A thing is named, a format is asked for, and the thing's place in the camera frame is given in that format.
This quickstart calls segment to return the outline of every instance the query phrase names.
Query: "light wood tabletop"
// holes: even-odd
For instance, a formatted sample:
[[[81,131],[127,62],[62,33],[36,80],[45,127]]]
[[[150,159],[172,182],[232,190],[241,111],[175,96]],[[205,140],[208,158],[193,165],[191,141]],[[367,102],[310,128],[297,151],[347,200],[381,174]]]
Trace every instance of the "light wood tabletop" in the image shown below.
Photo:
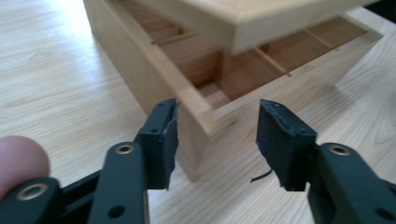
[[[384,37],[331,93],[294,112],[319,143],[356,148],[396,183],[396,26],[363,8],[348,13]],[[78,0],[0,2],[0,91],[0,135],[35,139],[63,186],[100,169],[147,117]],[[249,184],[269,169],[254,142],[211,155],[217,165],[196,182],[177,165],[168,191],[149,192],[152,223],[313,222],[306,193],[286,192],[274,174]]]

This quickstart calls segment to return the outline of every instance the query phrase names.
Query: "wooden box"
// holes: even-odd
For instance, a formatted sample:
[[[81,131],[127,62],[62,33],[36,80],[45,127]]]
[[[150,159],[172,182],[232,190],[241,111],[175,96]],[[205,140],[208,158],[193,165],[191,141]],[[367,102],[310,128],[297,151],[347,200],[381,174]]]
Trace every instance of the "wooden box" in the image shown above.
[[[298,110],[331,91],[381,37],[343,15],[232,56],[131,0],[84,0],[95,36],[148,113],[176,97],[177,159],[191,180],[217,148],[255,144],[260,99]]]

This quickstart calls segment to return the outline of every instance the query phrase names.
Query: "wooden box lid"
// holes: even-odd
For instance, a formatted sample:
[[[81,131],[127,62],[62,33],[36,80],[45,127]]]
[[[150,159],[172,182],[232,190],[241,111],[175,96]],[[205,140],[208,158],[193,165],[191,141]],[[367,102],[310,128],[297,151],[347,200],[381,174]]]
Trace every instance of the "wooden box lid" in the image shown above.
[[[138,0],[232,54],[375,0]]]

